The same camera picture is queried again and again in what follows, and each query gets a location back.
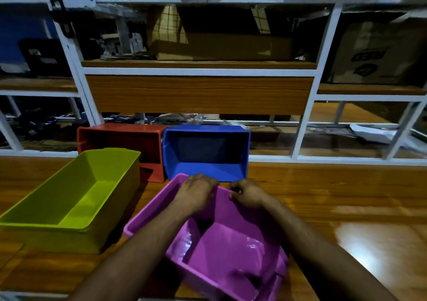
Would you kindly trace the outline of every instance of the yellow plastic bin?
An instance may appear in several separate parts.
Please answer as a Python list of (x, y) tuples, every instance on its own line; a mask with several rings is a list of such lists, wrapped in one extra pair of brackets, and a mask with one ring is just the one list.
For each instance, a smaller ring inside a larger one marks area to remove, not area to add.
[(0, 217), (31, 249), (97, 254), (139, 186), (140, 152), (81, 153)]

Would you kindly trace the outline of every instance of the person's right arm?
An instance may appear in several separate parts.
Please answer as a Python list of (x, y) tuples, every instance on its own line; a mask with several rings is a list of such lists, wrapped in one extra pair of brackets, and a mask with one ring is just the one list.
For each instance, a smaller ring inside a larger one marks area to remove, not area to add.
[(349, 253), (265, 193), (255, 181), (239, 180), (231, 183), (228, 189), (235, 191), (232, 199), (247, 207), (262, 208), (275, 219), (293, 258), (321, 301), (397, 300)]

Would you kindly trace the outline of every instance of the red plastic bin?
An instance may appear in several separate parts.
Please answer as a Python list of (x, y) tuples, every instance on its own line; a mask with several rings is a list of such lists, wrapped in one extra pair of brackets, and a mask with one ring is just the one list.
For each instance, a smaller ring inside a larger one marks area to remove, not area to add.
[(77, 129), (77, 150), (79, 154), (86, 150), (107, 147), (136, 150), (141, 152), (139, 158), (141, 181), (163, 183), (165, 176), (161, 138), (166, 127), (164, 125), (117, 123), (79, 127)]

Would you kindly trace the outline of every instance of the purple bin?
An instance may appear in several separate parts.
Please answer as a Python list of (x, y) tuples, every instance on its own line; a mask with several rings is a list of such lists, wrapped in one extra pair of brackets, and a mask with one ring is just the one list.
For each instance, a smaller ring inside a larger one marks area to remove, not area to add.
[[(124, 233), (132, 236), (162, 212), (187, 178), (176, 175)], [(182, 281), (208, 298), (227, 294), (238, 301), (274, 301), (287, 273), (280, 230), (263, 211), (230, 201), (229, 190), (216, 187), (212, 194), (206, 209), (179, 230), (166, 256), (178, 266)]]

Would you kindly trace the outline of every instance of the person's left arm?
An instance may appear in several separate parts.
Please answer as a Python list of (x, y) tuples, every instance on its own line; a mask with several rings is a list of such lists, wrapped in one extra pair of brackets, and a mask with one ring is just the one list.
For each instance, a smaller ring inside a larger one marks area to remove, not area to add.
[(219, 182), (203, 174), (190, 176), (174, 201), (115, 251), (67, 300), (136, 301), (148, 278), (180, 228), (205, 208)]

